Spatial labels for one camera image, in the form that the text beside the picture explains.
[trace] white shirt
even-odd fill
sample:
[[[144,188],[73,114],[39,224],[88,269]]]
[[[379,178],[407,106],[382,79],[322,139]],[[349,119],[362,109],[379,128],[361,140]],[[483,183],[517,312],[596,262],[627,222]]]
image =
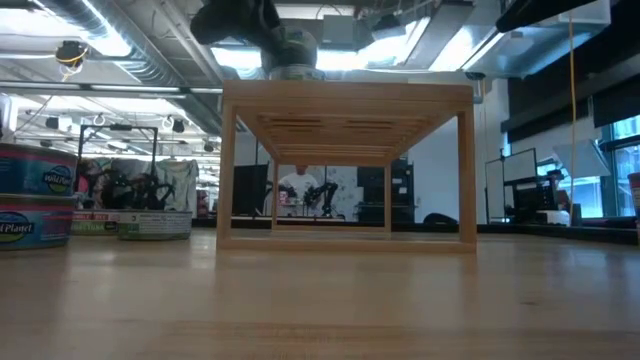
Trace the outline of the white shirt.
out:
[[[317,188],[319,186],[313,176],[309,174],[298,175],[295,172],[283,177],[278,183],[284,186],[291,186],[296,191],[298,199],[302,199],[310,187]]]

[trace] blue label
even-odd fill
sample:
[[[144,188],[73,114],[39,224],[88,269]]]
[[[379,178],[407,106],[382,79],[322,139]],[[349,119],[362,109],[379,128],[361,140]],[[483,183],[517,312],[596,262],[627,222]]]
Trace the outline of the blue label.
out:
[[[64,245],[73,211],[0,212],[0,249]]]
[[[75,169],[45,160],[0,158],[0,193],[71,196]]]

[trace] wooden table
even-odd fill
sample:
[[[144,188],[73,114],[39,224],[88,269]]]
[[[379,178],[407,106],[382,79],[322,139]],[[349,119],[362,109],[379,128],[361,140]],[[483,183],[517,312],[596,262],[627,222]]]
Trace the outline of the wooden table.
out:
[[[226,81],[218,200],[218,249],[475,252],[476,190],[473,90],[459,85],[376,84],[303,81]],[[460,239],[400,241],[391,234],[391,162],[449,120],[458,120]],[[231,233],[236,121],[241,120],[278,165],[379,166],[385,168],[385,226],[308,227],[313,231],[387,233],[386,240],[354,235],[327,240],[314,232],[296,240],[236,237]],[[423,156],[441,156],[424,154]],[[277,223],[273,192],[272,229]]]

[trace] wooden post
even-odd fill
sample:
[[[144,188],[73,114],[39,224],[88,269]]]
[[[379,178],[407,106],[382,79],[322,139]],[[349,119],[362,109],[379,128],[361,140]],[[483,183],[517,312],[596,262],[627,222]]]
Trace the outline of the wooden post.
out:
[[[216,248],[231,238],[233,207],[233,170],[236,147],[236,109],[224,104],[222,115],[222,146],[220,149],[220,188],[218,191],[218,223]]]
[[[280,164],[273,159],[273,201],[271,203],[271,230],[278,227],[278,203],[280,202],[280,191],[278,190],[278,168]]]
[[[460,241],[477,242],[476,170],[473,107],[458,113],[458,177],[460,186]]]
[[[391,164],[384,167],[384,231],[391,232]]]

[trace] person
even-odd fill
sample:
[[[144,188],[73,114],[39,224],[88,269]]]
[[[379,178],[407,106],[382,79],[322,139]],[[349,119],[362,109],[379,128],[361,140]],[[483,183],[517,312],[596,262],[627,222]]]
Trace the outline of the person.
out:
[[[307,165],[296,165],[296,171],[278,181],[279,185],[291,187],[301,200],[310,188],[319,187],[318,181],[312,175],[307,174]]]

